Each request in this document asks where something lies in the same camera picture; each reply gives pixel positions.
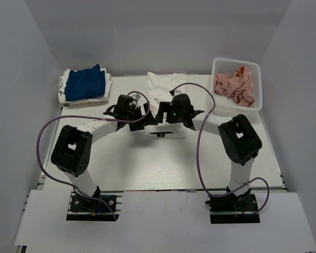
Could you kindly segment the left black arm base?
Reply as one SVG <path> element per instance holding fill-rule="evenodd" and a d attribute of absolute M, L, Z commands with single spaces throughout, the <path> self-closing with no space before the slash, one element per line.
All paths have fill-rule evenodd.
<path fill-rule="evenodd" d="M 101 192 L 100 199 L 111 208 L 110 212 L 105 203 L 98 200 L 85 199 L 76 192 L 71 192 L 66 215 L 67 221 L 111 221 L 115 222 L 121 212 L 122 192 Z"/>

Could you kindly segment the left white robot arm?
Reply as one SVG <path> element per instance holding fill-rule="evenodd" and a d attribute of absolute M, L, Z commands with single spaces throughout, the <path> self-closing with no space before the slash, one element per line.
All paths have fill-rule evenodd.
<path fill-rule="evenodd" d="M 109 118 L 93 120 L 87 124 L 64 126 L 58 136 L 51 155 L 51 163 L 64 172 L 73 185 L 74 191 L 83 197 L 88 210 L 96 210 L 101 204 L 100 190 L 88 172 L 91 147 L 94 142 L 129 125 L 131 131 L 143 130 L 147 125 L 158 125 L 150 111 L 150 103 L 143 107 L 137 104 L 140 94 L 120 95 L 117 103 L 103 114 Z"/>

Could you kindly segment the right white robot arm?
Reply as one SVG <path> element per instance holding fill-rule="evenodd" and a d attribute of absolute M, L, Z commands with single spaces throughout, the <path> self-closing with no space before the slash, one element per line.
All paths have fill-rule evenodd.
<path fill-rule="evenodd" d="M 195 110 L 187 94 L 173 97 L 171 102 L 160 102 L 156 120 L 169 124 L 182 123 L 184 127 L 197 131 L 196 166 L 200 183 L 205 192 L 214 198 L 227 197 L 228 206 L 240 210 L 250 195 L 250 175 L 254 159 L 262 148 L 262 142 L 250 121 L 243 114 L 221 117 L 202 110 Z M 205 186 L 200 169 L 200 141 L 203 132 L 215 134 L 222 140 L 225 152 L 231 160 L 230 181 L 225 194 L 211 194 Z"/>

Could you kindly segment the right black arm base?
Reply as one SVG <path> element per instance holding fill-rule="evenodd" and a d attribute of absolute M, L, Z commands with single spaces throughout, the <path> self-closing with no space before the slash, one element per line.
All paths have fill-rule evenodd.
<path fill-rule="evenodd" d="M 236 196 L 234 193 L 220 198 L 209 197 L 205 202 L 209 207 L 211 224 L 247 224 L 260 223 L 256 197 L 247 192 Z"/>

